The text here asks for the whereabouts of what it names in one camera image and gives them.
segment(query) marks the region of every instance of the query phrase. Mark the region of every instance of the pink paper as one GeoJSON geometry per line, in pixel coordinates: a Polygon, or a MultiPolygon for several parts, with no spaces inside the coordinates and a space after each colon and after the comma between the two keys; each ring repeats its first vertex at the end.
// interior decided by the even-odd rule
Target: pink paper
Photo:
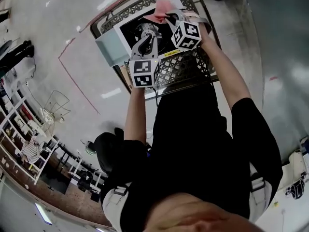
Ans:
{"type": "Polygon", "coordinates": [[[167,23],[165,18],[168,11],[176,9],[169,0],[157,0],[153,14],[145,15],[144,18],[158,24],[167,23]]]}

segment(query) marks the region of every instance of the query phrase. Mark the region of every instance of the black shirt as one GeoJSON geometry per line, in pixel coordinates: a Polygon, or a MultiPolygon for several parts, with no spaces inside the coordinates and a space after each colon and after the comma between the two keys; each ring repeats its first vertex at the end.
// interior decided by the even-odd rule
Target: black shirt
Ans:
{"type": "Polygon", "coordinates": [[[150,157],[141,142],[124,141],[104,187],[109,191],[112,179],[118,185],[132,181],[121,213],[123,231],[143,231],[152,205],[177,192],[249,218],[249,162],[271,184],[273,199],[282,169],[267,123],[254,102],[244,98],[232,108],[232,139],[213,92],[205,85],[161,99],[150,157]]]}

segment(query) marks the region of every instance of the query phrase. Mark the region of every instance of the shoulder strap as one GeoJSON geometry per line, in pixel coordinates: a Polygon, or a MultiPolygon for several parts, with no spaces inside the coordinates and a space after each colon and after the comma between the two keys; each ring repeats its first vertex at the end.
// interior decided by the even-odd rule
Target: shoulder strap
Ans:
{"type": "Polygon", "coordinates": [[[102,202],[102,208],[106,218],[111,222],[112,226],[118,231],[122,232],[120,227],[120,217],[122,209],[125,205],[129,192],[127,187],[131,185],[126,184],[126,187],[117,187],[111,189],[105,196],[102,202]]]}
{"type": "Polygon", "coordinates": [[[267,209],[271,196],[271,185],[263,179],[250,162],[251,191],[249,197],[249,221],[255,222],[267,209]]]}

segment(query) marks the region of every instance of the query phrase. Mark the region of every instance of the wire rack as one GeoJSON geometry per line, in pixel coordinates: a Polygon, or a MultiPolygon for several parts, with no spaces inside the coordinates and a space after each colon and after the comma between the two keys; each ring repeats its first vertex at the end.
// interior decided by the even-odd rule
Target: wire rack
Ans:
{"type": "MultiPolygon", "coordinates": [[[[116,14],[113,14],[113,9],[123,5],[129,0],[122,0],[115,4],[114,8],[110,8],[110,10],[106,11],[104,15],[98,18],[92,25],[91,31],[95,38],[98,38],[100,35],[106,33],[108,30],[112,29],[114,25],[121,22],[123,19],[133,15],[135,12],[140,11],[152,4],[155,4],[157,0],[138,0],[136,2],[131,3],[123,10],[119,11],[116,14]],[[100,26],[99,21],[103,18],[106,19],[100,26]]],[[[199,11],[196,8],[196,4],[200,3],[204,12],[206,13],[208,20],[213,28],[213,34],[217,44],[220,47],[220,42],[218,40],[213,22],[209,15],[209,12],[206,8],[206,5],[203,0],[181,0],[185,9],[195,11],[199,14],[199,11]]],[[[128,62],[124,62],[126,69],[129,72],[128,62]]],[[[192,51],[181,52],[176,55],[170,56],[168,58],[164,58],[160,63],[160,73],[155,83],[155,89],[160,89],[164,87],[170,87],[174,84],[183,84],[181,89],[192,86],[192,80],[196,82],[198,85],[199,80],[201,82],[211,82],[217,81],[216,75],[211,75],[214,73],[214,68],[210,62],[209,57],[198,48],[192,51]]],[[[124,85],[127,86],[125,80],[122,78],[121,74],[117,73],[121,78],[124,85]]],[[[146,89],[146,93],[153,92],[151,89],[146,89]]]]}

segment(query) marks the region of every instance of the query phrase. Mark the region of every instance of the yellow label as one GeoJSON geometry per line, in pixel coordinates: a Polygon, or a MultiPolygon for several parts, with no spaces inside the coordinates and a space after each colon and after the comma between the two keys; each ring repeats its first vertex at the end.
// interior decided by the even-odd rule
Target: yellow label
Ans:
{"type": "Polygon", "coordinates": [[[169,56],[172,56],[172,55],[174,55],[174,54],[176,54],[176,53],[179,53],[179,52],[181,52],[180,49],[173,50],[173,51],[170,51],[170,52],[165,53],[164,56],[165,56],[165,57],[169,57],[169,56]]]}

